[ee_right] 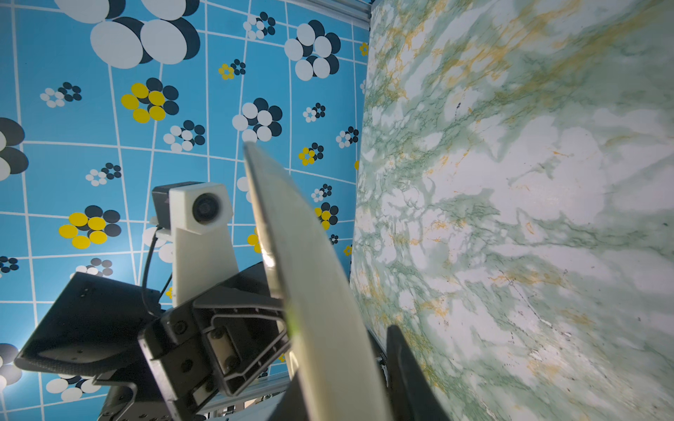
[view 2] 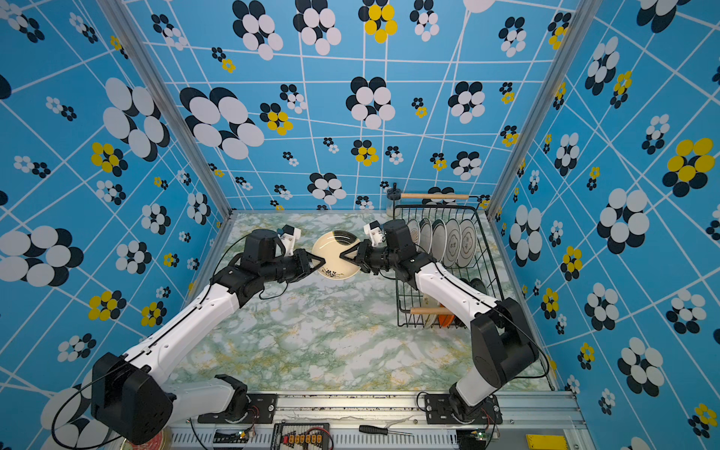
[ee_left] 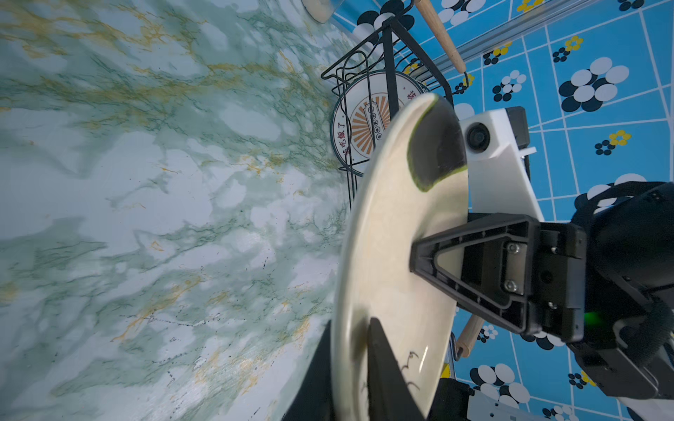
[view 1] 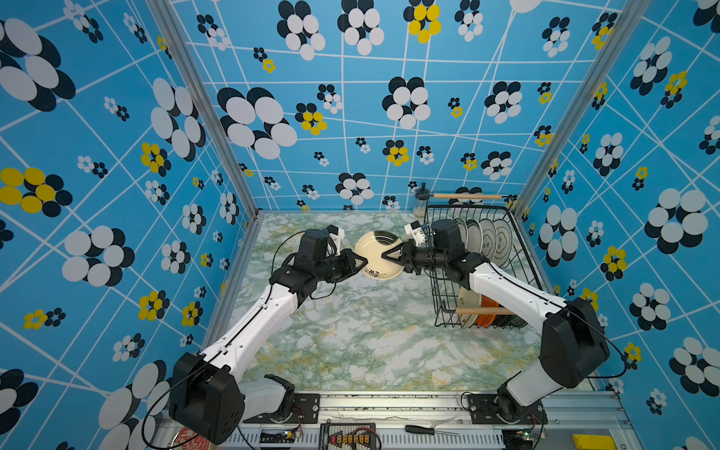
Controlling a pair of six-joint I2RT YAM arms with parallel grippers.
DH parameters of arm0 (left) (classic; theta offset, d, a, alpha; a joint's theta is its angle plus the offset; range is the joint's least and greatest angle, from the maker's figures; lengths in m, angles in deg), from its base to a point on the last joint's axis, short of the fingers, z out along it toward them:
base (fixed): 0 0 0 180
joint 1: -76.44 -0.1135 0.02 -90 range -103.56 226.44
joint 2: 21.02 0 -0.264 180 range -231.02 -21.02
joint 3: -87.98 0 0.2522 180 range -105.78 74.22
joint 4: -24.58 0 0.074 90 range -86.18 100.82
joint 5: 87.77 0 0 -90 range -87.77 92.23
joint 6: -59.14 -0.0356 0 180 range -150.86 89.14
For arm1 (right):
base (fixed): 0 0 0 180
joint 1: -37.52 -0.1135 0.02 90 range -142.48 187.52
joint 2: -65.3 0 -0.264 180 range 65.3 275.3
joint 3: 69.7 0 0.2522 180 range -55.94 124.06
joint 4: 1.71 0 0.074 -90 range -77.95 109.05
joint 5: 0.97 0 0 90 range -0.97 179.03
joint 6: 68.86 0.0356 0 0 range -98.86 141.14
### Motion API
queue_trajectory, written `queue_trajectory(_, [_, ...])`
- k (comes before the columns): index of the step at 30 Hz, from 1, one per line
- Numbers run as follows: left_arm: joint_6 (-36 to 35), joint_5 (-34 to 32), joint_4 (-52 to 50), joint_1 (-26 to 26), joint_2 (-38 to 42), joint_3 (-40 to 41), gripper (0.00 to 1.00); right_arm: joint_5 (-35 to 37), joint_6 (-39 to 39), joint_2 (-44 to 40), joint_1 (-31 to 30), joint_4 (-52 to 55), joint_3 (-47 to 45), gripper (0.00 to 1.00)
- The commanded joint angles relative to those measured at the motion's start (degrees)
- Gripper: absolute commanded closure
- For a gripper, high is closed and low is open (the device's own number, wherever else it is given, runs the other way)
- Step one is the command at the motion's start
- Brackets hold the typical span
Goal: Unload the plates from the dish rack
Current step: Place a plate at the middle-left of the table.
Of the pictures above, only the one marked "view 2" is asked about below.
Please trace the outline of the cream plate with floral print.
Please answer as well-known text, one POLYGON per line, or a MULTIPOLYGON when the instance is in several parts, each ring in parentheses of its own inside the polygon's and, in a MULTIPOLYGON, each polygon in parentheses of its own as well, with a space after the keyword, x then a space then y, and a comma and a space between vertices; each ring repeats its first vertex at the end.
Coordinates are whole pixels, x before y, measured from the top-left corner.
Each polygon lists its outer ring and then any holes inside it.
POLYGON ((355 234, 346 231, 333 231, 321 236, 312 248, 313 254, 325 258, 320 274, 332 281, 345 281, 354 277, 355 275, 339 275, 339 255, 358 241, 355 234))

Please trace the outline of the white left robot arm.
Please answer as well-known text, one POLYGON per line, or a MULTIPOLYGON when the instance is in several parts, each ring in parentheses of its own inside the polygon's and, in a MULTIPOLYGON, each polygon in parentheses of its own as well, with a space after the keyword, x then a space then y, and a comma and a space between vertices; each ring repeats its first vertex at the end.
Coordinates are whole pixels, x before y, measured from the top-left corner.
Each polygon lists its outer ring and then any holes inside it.
POLYGON ((242 252, 172 320, 125 354, 105 354, 97 360, 91 386, 95 420, 132 444, 146 444, 179 420, 217 414, 237 422, 248 416, 248 388, 232 376, 220 374, 209 382, 174 389, 166 383, 206 335, 262 293, 266 284, 301 281, 326 261, 296 249, 296 230, 290 226, 282 234, 254 230, 241 241, 242 252))

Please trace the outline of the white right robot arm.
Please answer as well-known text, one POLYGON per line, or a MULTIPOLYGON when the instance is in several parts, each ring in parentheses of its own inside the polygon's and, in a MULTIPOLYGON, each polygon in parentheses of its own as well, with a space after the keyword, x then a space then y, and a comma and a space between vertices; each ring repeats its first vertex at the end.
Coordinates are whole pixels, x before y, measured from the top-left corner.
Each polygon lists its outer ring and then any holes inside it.
POLYGON ((497 300, 454 276, 414 243, 401 219, 385 225, 369 223, 364 240, 351 232, 335 232, 341 260, 364 273, 395 273, 397 281, 437 300, 470 330, 472 367, 449 389, 453 415, 461 423, 474 421, 487 397, 536 362, 540 350, 533 341, 521 305, 512 298, 497 300))

